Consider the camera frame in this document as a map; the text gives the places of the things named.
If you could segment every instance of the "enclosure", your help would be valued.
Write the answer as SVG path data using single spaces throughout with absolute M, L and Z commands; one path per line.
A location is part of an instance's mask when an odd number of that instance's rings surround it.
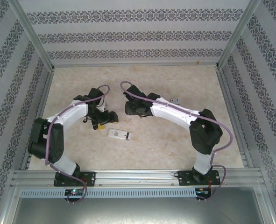
M 234 133 L 213 162 L 226 167 L 213 168 L 216 197 L 200 202 L 205 186 L 174 176 L 194 166 L 190 133 L 127 115 L 122 81 L 207 108 Z M 73 187 L 28 153 L 33 123 L 103 84 L 119 122 L 64 130 L 64 154 L 95 172 L 67 204 Z M 217 146 L 228 141 L 223 130 Z M 276 223 L 276 0 L 0 0 L 0 224 L 30 222 Z

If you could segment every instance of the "wall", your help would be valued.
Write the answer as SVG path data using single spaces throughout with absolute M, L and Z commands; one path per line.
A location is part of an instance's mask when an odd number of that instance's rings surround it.
M 48 71 L 17 17 L 0 0 L 0 205 L 21 168 Z
M 21 0 L 55 65 L 216 63 L 249 0 Z
M 223 72 L 276 209 L 276 0 L 259 3 Z

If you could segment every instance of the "floral striped wallpaper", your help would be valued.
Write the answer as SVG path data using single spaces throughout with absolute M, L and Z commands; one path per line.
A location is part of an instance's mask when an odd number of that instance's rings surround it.
M 48 71 L 6 0 L 0 0 L 0 205 L 21 168 Z
M 55 65 L 216 63 L 249 0 L 21 0 Z
M 276 211 L 276 0 L 260 2 L 223 71 Z

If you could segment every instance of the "cable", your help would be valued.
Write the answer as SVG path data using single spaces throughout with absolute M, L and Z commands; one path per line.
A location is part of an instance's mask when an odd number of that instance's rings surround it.
M 232 135 L 231 131 L 229 130 L 229 128 L 226 127 L 224 124 L 222 124 L 222 123 L 216 121 L 216 120 L 213 120 L 213 119 L 210 119 L 210 118 L 206 118 L 206 117 L 203 117 L 203 116 L 198 115 L 198 114 L 189 113 L 189 112 L 187 112 L 187 111 L 181 109 L 181 108 L 178 107 L 178 106 L 170 105 L 170 104 L 168 104 L 168 103 L 164 103 L 164 102 L 160 102 L 160 101 L 156 101 L 156 100 L 152 100 L 152 99 L 148 99 L 148 98 L 145 98 L 145 97 L 140 97 L 140 96 L 137 96 L 137 95 L 135 95 L 135 94 L 132 94 L 131 92 L 129 92 L 129 91 L 127 91 L 125 88 L 123 88 L 122 85 L 125 84 L 125 83 L 130 84 L 130 85 L 133 85 L 133 84 L 132 84 L 131 82 L 128 82 L 128 81 L 123 81 L 123 82 L 120 83 L 121 89 L 122 89 L 124 92 L 126 92 L 127 94 L 131 95 L 132 97 L 135 97 L 135 98 L 138 98 L 138 99 L 142 99 L 142 100 L 146 100 L 146 101 L 149 101 L 149 102 L 152 102 L 152 103 L 156 103 L 156 104 L 161 104 L 161 105 L 163 105 L 163 106 L 169 106 L 169 107 L 171 107 L 171 108 L 173 108 L 173 109 L 176 109 L 176 110 L 178 110 L 178 111 L 180 111 L 180 112 L 186 113 L 186 114 L 188 114 L 188 115 L 190 115 L 190 116 L 193 116 L 193 117 L 196 117 L 196 118 L 200 118 L 200 119 L 204 119 L 204 120 L 210 121 L 210 122 L 212 122 L 212 123 L 214 123 L 214 124 L 217 124 L 217 125 L 221 126 L 222 128 L 224 128 L 224 129 L 228 132 L 229 137 L 230 137 L 229 142 L 228 142 L 226 145 L 224 145 L 224 146 L 222 146 L 222 147 L 220 147 L 220 148 L 215 149 L 215 150 L 213 151 L 213 154 L 212 154 L 212 157 L 211 157 L 211 160 L 210 160 L 210 165 L 212 165 L 212 166 L 214 166 L 214 167 L 222 167 L 222 168 L 224 169 L 224 176 L 223 176 L 223 178 L 222 178 L 222 180 L 221 180 L 219 186 L 217 187 L 217 189 L 216 189 L 216 191 L 214 192 L 214 194 L 211 195 L 211 196 L 208 198 L 208 200 L 209 200 L 210 198 L 212 198 L 212 196 L 215 196 L 216 193 L 219 191 L 220 187 L 222 186 L 222 184 L 223 184 L 223 182 L 224 182 L 224 179 L 225 179 L 225 177 L 226 177 L 226 168 L 225 168 L 224 166 L 222 166 L 222 165 L 213 165 L 213 164 L 212 164 L 212 161 L 213 161 L 214 155 L 216 154 L 217 151 L 220 151 L 220 150 L 222 150 L 222 149 L 224 149 L 224 148 L 227 148 L 229 145 L 231 145 L 231 143 L 232 143 L 232 141 L 233 141 L 233 135 Z
M 107 95 L 107 94 L 109 93 L 110 87 L 109 87 L 108 85 L 105 84 L 105 85 L 101 85 L 101 86 L 98 87 L 97 89 L 100 89 L 101 87 L 104 87 L 104 86 L 108 88 L 108 90 L 107 90 L 106 93 L 104 93 L 104 94 L 103 94 L 102 96 L 100 96 L 100 97 L 96 97 L 96 98 L 93 98 L 93 99 L 89 99 L 89 100 L 85 100 L 85 101 L 82 101 L 82 102 L 78 102 L 78 103 L 76 103 L 76 104 L 73 104 L 73 105 L 70 105 L 70 106 L 66 107 L 64 110 L 62 110 L 62 111 L 52 120 L 52 122 L 50 123 L 49 129 L 48 129 L 48 135 L 47 135 L 47 139 L 46 139 L 46 150 L 45 150 L 45 165 L 46 165 L 46 166 L 47 166 L 47 165 L 50 165 L 50 167 L 53 168 L 55 171 L 57 171 L 57 172 L 59 172 L 59 173 L 65 175 L 65 176 L 67 176 L 67 177 L 69 177 L 69 178 L 72 178 L 72 179 L 74 179 L 74 180 L 80 181 L 80 182 L 84 185 L 83 189 L 85 189 L 85 192 L 83 193 L 82 197 L 80 197 L 77 201 L 72 202 L 73 204 L 80 202 L 80 201 L 85 197 L 85 195 L 86 195 L 86 193 L 87 193 L 87 185 L 86 185 L 86 183 L 85 183 L 83 180 L 81 180 L 81 179 L 79 179 L 79 178 L 76 178 L 76 177 L 74 177 L 74 176 L 71 176 L 71 175 L 69 175 L 69 174 L 67 174 L 67 173 L 61 172 L 59 169 L 57 169 L 57 168 L 54 167 L 52 164 L 50 164 L 50 162 L 49 162 L 49 154 L 50 154 L 50 132 L 51 132 L 51 129 L 52 129 L 52 127 L 53 127 L 55 121 L 56 121 L 62 114 L 64 114 L 66 111 L 68 111 L 69 109 L 71 109 L 71 108 L 73 108 L 73 107 L 75 107 L 75 106 L 78 106 L 78 105 L 80 105 L 80 104 L 85 104 L 85 103 L 92 102 L 92 101 L 95 101 L 95 100 L 98 100 L 98 99 L 101 99 L 101 98 L 105 97 L 105 95 Z M 69 198 L 69 196 L 67 196 L 67 198 L 66 198 L 67 203 L 70 203 L 70 201 L 68 200 L 68 198 Z

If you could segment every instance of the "beige floor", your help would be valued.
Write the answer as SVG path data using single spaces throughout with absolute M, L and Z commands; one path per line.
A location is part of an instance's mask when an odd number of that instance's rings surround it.
M 184 169 L 192 168 L 196 151 L 190 134 L 176 124 L 162 118 L 128 116 L 124 113 L 126 98 L 119 85 L 123 80 L 135 84 L 146 95 L 150 92 L 165 99 L 179 98 L 181 106 L 201 111 L 211 110 L 216 119 L 232 130 L 225 102 L 214 66 L 153 66 L 153 67 L 92 67 L 57 68 L 44 111 L 44 118 L 52 116 L 92 87 L 108 84 L 108 109 L 116 111 L 119 124 L 107 124 L 105 130 L 94 131 L 90 122 L 82 119 L 64 135 L 64 152 L 78 163 L 81 169 Z M 110 127 L 133 133 L 131 141 L 106 137 Z M 219 143 L 228 142 L 227 133 Z M 214 164 L 227 168 L 243 167 L 241 156 L 233 144 L 219 152 Z M 29 169 L 49 169 L 32 157 Z

